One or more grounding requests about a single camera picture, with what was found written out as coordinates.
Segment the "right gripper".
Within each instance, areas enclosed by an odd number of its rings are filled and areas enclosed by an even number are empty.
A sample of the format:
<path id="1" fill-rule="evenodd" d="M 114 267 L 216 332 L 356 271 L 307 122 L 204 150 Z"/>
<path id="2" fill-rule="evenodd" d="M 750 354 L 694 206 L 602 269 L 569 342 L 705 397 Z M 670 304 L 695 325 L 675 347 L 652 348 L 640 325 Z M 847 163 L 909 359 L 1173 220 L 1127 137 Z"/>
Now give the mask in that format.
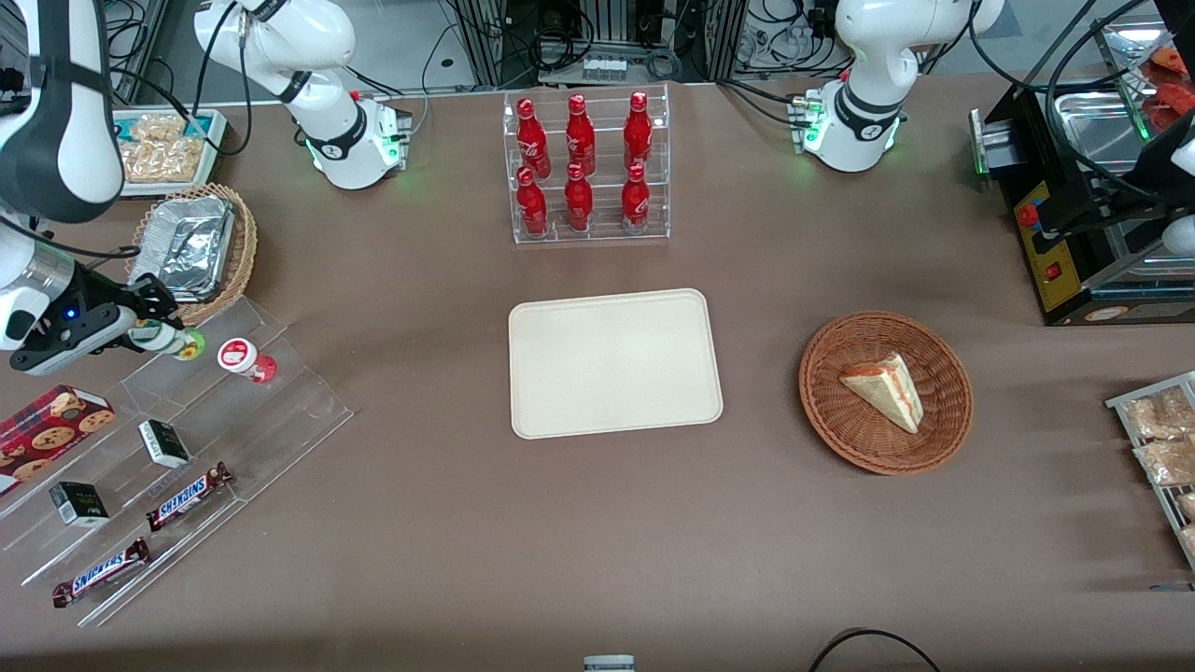
<path id="1" fill-rule="evenodd" d="M 51 324 L 45 332 L 31 332 L 11 353 L 8 364 L 31 377 L 47 377 L 81 358 L 120 347 L 128 331 L 137 348 L 167 352 L 174 348 L 171 325 L 183 325 L 174 294 L 159 279 L 136 279 L 120 287 L 120 304 L 102 303 L 76 318 Z"/>

